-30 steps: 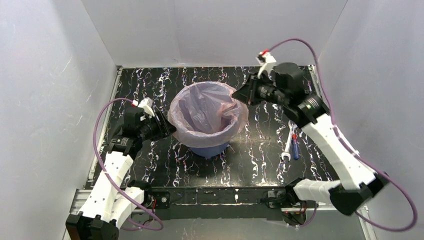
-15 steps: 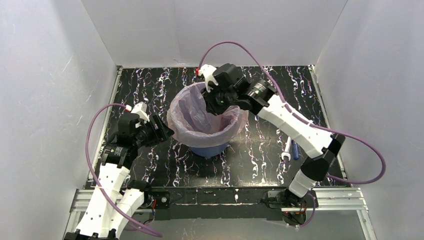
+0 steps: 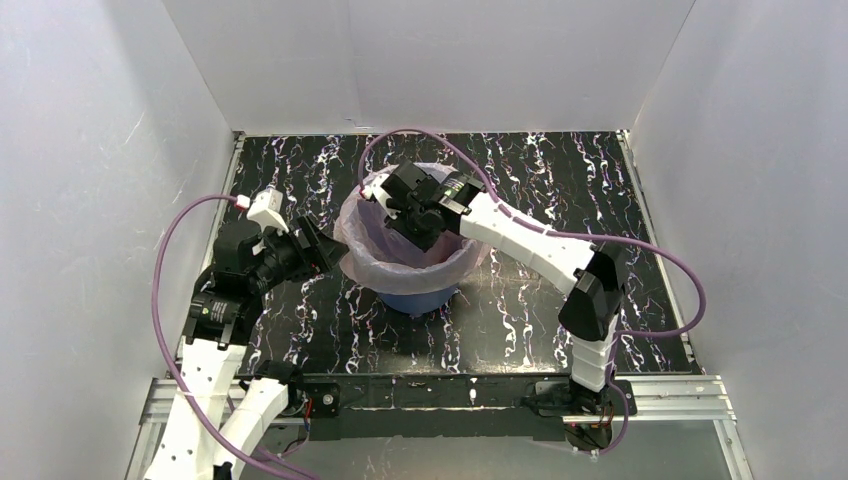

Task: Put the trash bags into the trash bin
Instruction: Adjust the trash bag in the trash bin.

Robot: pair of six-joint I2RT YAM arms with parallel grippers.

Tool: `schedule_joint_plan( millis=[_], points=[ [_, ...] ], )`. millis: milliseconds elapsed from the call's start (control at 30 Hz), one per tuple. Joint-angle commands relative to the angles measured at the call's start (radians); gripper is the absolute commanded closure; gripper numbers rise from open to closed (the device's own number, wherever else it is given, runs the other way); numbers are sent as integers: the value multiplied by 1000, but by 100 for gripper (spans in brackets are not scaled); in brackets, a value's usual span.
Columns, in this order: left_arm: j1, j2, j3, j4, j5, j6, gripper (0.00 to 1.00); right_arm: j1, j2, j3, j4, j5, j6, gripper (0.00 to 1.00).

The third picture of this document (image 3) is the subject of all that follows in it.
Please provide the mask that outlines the pink plastic trash bag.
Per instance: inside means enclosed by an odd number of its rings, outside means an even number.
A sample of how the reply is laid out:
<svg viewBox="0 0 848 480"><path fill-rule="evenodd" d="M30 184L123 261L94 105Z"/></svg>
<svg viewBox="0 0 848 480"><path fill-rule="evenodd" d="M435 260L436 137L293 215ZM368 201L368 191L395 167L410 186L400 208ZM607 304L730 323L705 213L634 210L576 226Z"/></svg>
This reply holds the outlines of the pink plastic trash bag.
<svg viewBox="0 0 848 480"><path fill-rule="evenodd" d="M333 238L348 247L339 268L377 293L416 295L459 284L489 257L491 247L450 231L424 252L384 223L385 212L355 188L343 201Z"/></svg>

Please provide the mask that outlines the blue plastic trash bin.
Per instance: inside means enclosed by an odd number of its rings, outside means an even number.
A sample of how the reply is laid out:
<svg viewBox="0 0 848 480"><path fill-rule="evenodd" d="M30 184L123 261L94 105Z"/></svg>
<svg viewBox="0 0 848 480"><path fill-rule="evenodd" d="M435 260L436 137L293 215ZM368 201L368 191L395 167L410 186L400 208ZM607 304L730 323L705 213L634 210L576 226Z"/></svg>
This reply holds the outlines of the blue plastic trash bin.
<svg viewBox="0 0 848 480"><path fill-rule="evenodd" d="M412 317L418 317L439 310L450 301L458 287L458 284L454 284L428 293L407 295L377 293L377 296L387 307Z"/></svg>

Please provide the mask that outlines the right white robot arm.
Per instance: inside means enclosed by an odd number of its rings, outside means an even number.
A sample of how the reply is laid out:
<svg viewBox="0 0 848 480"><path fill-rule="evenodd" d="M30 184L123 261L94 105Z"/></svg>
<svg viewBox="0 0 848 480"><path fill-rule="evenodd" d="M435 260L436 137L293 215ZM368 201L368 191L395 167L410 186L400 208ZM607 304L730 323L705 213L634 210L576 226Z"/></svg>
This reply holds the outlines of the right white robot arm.
<svg viewBox="0 0 848 480"><path fill-rule="evenodd" d="M366 181L362 194L381 206L390 229L421 251L452 232L497 249L553 284L565 297L559 323L573 339L571 395L585 409L601 403L625 294L620 245L562 238L493 199L480 180L458 171L439 180L410 161Z"/></svg>

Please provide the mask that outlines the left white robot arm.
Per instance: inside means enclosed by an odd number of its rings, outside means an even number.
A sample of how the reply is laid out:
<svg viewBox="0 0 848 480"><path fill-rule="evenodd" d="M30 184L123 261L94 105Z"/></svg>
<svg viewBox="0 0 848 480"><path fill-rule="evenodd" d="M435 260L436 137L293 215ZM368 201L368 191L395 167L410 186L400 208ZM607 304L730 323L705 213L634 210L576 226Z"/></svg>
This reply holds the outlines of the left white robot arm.
<svg viewBox="0 0 848 480"><path fill-rule="evenodd" d="M276 219L224 226L211 264L195 285L184 329L179 389L148 479L237 479L271 421L299 403L298 369L267 362L229 418L222 417L263 298L284 282L332 270L347 253L308 217L287 228Z"/></svg>

